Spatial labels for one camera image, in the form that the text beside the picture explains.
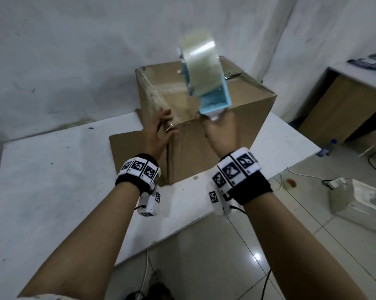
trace forearm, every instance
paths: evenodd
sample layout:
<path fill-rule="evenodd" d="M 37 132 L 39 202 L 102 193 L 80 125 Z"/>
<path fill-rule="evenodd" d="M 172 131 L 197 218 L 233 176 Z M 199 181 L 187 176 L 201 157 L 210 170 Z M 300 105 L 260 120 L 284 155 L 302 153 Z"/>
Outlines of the forearm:
<path fill-rule="evenodd" d="M 286 299 L 367 299 L 274 194 L 263 194 L 244 208 Z"/>
<path fill-rule="evenodd" d="M 20 296 L 102 299 L 139 194 L 129 182 L 117 185 L 50 255 Z"/>

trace plastic bottle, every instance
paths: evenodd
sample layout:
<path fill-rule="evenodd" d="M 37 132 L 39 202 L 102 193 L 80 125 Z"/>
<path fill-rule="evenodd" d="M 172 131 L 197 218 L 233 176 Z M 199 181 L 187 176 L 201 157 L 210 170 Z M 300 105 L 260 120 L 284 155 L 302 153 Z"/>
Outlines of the plastic bottle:
<path fill-rule="evenodd" d="M 329 155 L 335 144 L 337 144 L 337 140 L 332 139 L 330 143 L 327 146 L 322 147 L 321 151 L 319 151 L 316 155 L 319 157 L 324 157 L 325 155 Z"/>

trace power strip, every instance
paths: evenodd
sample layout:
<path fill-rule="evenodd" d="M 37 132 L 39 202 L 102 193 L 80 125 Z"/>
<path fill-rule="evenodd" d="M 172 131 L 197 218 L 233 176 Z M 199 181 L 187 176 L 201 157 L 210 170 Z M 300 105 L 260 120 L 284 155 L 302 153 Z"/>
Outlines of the power strip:
<path fill-rule="evenodd" d="M 337 188 L 338 186 L 340 186 L 341 184 L 346 184 L 348 183 L 348 181 L 345 179 L 345 178 L 338 178 L 338 179 L 335 179 L 335 180 L 332 180 L 332 181 L 326 181 L 326 183 L 332 188 Z"/>

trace wrist strap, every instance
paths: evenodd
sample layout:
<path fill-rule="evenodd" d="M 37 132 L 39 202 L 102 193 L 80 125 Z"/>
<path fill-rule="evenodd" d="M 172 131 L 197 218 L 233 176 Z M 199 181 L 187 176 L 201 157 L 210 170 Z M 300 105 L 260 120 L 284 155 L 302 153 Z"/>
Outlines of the wrist strap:
<path fill-rule="evenodd" d="M 225 156 L 215 167 L 212 179 L 220 192 L 240 205 L 272 192 L 270 183 L 260 172 L 261 166 L 250 150 L 242 147 Z"/>
<path fill-rule="evenodd" d="M 160 175 L 161 170 L 156 159 L 148 154 L 139 154 L 125 161 L 117 175 L 115 185 L 130 182 L 139 188 L 140 194 L 143 192 L 150 194 Z"/>

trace left hand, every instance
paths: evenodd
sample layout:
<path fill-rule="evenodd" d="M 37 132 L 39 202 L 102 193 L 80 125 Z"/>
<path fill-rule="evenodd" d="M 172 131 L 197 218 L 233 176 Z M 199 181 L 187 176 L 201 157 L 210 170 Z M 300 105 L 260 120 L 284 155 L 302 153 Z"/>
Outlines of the left hand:
<path fill-rule="evenodd" d="M 143 129 L 143 152 L 151 155 L 157 161 L 160 159 L 161 154 L 163 153 L 164 148 L 170 141 L 171 137 L 178 134 L 178 130 L 171 130 L 163 139 L 160 139 L 157 135 L 161 125 L 172 119 L 173 115 L 171 115 L 171 110 L 163 110 L 163 108 L 160 107 L 157 113 L 150 120 L 148 126 L 145 126 Z"/>

